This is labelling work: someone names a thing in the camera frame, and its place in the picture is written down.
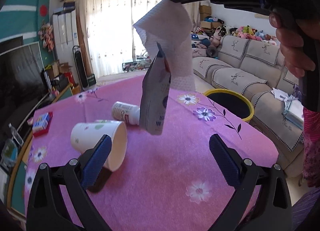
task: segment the blue gripper pad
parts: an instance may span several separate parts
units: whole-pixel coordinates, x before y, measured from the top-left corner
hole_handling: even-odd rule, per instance
[[[111,152],[112,140],[108,135],[105,135],[99,142],[100,143],[93,148],[95,151],[82,170],[82,179],[80,184],[85,190],[88,187],[93,186]]]
[[[210,137],[209,148],[228,185],[237,188],[241,184],[241,172],[239,166],[230,155],[232,153],[232,155],[239,156],[237,152],[228,148],[218,134]]]

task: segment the red circle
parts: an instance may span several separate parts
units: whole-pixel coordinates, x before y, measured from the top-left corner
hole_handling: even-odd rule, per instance
[[[40,12],[40,15],[41,15],[42,17],[46,16],[47,13],[48,13],[48,8],[47,8],[47,6],[41,5],[39,12]]]

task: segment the sleeve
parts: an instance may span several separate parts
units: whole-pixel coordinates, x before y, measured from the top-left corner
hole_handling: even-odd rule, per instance
[[[303,116],[303,177],[309,187],[320,186],[320,112],[303,108]]]

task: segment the yellow rim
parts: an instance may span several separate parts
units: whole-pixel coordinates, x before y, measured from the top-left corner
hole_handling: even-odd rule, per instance
[[[240,98],[242,101],[244,101],[244,102],[247,104],[247,106],[249,107],[249,111],[250,111],[250,115],[249,115],[247,118],[244,118],[244,119],[242,119],[242,120],[247,123],[247,122],[249,122],[249,121],[252,119],[252,117],[253,117],[253,115],[254,115],[253,105],[252,105],[252,103],[251,103],[247,98],[245,98],[243,95],[241,95],[241,94],[239,94],[239,93],[237,93],[237,92],[235,92],[235,91],[228,90],[228,89],[211,89],[211,90],[208,90],[208,91],[204,92],[203,95],[208,96],[208,95],[210,95],[210,94],[212,94],[212,93],[228,93],[228,94],[232,94],[232,95]]]

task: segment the teal wall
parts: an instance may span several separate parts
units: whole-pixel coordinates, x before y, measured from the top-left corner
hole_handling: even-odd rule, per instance
[[[47,48],[42,48],[42,41],[39,39],[38,31],[41,28],[42,20],[49,22],[49,1],[50,0],[7,0],[4,8],[0,11],[0,40],[14,35],[24,35],[23,43],[28,44],[39,41],[41,56],[44,66],[53,62],[52,52],[48,52]],[[5,7],[17,6],[17,10],[4,11]],[[42,17],[40,15],[40,6],[47,7],[47,15]],[[26,11],[21,10],[23,6],[33,6],[35,10]]]

